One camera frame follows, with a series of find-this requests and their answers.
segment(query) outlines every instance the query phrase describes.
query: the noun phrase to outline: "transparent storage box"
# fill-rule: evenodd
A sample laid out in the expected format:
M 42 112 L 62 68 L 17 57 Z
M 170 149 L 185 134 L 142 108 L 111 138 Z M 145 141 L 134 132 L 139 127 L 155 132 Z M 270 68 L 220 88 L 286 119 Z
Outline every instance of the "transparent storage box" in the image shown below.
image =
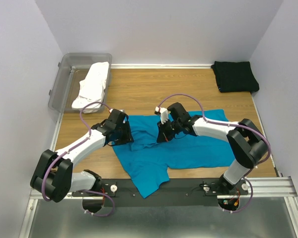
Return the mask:
M 72 102 L 78 96 L 79 82 L 84 80 L 92 64 L 108 62 L 108 74 L 103 102 L 106 103 L 108 86 L 111 82 L 112 56 L 108 53 L 69 53 L 63 56 L 59 63 L 59 71 L 56 76 L 53 89 L 50 91 L 49 108 L 58 112 L 79 112 L 72 109 Z M 102 112 L 105 106 L 101 106 L 97 112 Z

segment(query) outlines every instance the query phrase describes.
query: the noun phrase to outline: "gray wall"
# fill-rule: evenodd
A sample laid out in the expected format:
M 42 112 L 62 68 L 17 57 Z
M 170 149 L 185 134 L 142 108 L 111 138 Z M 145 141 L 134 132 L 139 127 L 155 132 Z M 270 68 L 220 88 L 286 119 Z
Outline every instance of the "gray wall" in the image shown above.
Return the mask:
M 250 61 L 275 163 L 298 192 L 298 0 L 284 1 Z
M 0 1 L 0 238 L 18 237 L 32 173 L 51 142 L 48 91 L 61 57 L 33 0 Z
M 282 0 L 36 0 L 62 52 L 113 63 L 248 60 Z

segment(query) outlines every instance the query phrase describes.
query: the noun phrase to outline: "screw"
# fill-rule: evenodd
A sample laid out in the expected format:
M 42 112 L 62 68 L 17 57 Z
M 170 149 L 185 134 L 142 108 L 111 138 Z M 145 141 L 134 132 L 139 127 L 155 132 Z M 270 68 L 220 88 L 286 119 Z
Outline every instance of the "screw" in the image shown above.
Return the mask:
M 243 184 L 242 184 L 242 189 L 245 190 L 245 191 L 247 191 L 247 190 L 248 190 L 248 185 L 245 184 L 245 183 L 243 183 Z
M 210 187 L 208 187 L 208 186 L 204 186 L 204 187 L 203 187 L 203 190 L 204 190 L 205 192 L 208 192 L 208 191 L 210 191 Z

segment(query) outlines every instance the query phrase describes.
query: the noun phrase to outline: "folded black towel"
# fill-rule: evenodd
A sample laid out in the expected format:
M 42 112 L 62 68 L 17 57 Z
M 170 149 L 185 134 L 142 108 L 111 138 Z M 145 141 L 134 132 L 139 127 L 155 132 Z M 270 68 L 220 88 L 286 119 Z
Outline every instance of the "folded black towel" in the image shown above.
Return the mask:
M 257 92 L 259 85 L 252 73 L 249 62 L 218 62 L 211 66 L 219 91 Z

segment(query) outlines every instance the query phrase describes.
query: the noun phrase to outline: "reflective floor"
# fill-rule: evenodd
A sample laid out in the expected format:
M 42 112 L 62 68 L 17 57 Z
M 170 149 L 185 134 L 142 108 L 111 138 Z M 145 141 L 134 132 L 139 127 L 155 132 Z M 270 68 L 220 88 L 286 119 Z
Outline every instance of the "reflective floor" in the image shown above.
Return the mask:
M 40 199 L 31 238 L 295 238 L 283 198 L 254 198 L 236 214 L 217 207 L 117 208 L 110 217 L 84 214 L 81 200 Z

